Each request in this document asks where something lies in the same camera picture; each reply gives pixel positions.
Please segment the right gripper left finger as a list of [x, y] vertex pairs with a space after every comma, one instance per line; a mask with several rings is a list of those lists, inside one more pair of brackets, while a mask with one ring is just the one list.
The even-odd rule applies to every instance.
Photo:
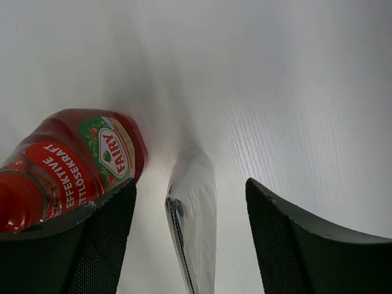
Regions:
[[129, 179], [62, 216], [1, 234], [1, 293], [116, 293], [137, 189]]

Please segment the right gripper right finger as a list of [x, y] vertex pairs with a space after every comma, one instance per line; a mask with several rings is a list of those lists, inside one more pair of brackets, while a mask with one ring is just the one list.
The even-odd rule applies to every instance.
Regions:
[[391, 293], [391, 239], [334, 224], [253, 178], [246, 203], [265, 293]]

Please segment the clear plastic sachet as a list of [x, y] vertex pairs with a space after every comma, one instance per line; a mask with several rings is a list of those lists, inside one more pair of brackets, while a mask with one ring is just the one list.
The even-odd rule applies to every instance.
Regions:
[[199, 149], [180, 155], [165, 198], [165, 212], [188, 293], [214, 293], [217, 247], [216, 177]]

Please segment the red bottle with red cap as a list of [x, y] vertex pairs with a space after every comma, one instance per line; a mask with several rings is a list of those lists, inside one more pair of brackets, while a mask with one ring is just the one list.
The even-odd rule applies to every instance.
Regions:
[[147, 160], [131, 117], [87, 108], [54, 113], [1, 165], [1, 231], [20, 232], [139, 179]]

